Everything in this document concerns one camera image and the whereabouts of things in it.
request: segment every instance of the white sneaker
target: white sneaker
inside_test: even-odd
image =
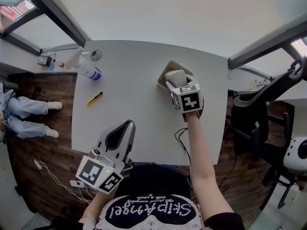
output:
[[[62,109],[63,104],[61,102],[47,102],[48,103],[48,109],[55,109],[59,110]]]
[[[51,136],[53,138],[59,137],[59,133],[56,130],[49,128],[48,126],[45,126],[45,131],[47,136]]]

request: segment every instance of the white spray bottle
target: white spray bottle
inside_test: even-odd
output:
[[[101,78],[101,70],[94,67],[84,57],[81,56],[87,54],[89,54],[89,52],[84,52],[84,49],[81,46],[78,47],[71,55],[71,57],[66,61],[65,67],[68,70],[74,68],[73,70],[79,74],[84,75],[91,80],[97,81]]]

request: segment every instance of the white table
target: white table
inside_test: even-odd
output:
[[[227,59],[197,50],[134,41],[87,41],[85,51],[99,49],[102,79],[78,75],[72,111],[72,148],[83,152],[96,145],[101,132],[118,121],[131,119],[136,134],[130,157],[138,162],[188,165],[174,133],[186,127],[157,80],[170,60],[194,73],[199,80],[205,108],[201,123],[213,162],[218,161],[227,105]],[[86,103],[100,91],[103,96]],[[189,150],[188,134],[182,140]]]

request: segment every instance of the chair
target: chair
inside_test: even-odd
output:
[[[277,118],[267,114],[266,102],[274,101],[288,89],[298,84],[301,80],[307,81],[307,58],[294,61],[290,69],[275,78],[270,84],[254,92],[238,92],[234,96],[229,130],[234,133],[234,150],[236,155],[249,153],[252,161],[263,158],[272,168],[264,178],[264,184],[271,179],[278,180],[279,176],[287,178],[290,183],[281,184],[287,186],[278,208],[284,206],[284,199],[290,187],[296,182],[303,172],[294,172],[284,166],[283,159],[287,153],[287,147],[277,147],[265,143],[269,135],[269,120],[284,126],[284,137],[287,146],[291,141],[290,115],[285,113],[283,118]]]

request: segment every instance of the cable plug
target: cable plug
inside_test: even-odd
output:
[[[35,165],[37,166],[37,168],[38,168],[39,170],[42,169],[42,166],[37,162],[36,159],[34,159],[34,163],[35,163]]]

